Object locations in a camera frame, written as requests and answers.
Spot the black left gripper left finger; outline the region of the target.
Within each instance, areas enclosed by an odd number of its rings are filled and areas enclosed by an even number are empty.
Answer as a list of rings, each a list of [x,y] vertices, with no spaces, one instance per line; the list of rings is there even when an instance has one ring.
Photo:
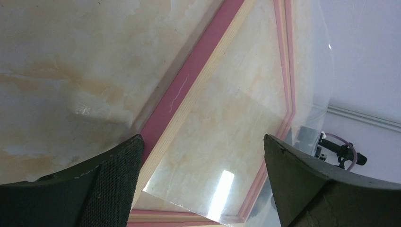
[[[111,150],[34,182],[0,187],[3,227],[125,227],[142,165],[137,134]]]

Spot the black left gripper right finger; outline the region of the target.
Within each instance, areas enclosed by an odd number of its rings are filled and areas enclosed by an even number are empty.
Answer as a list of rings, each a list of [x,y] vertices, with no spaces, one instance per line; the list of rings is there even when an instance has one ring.
[[[265,163],[283,227],[398,227],[401,186],[341,169],[264,136]]]

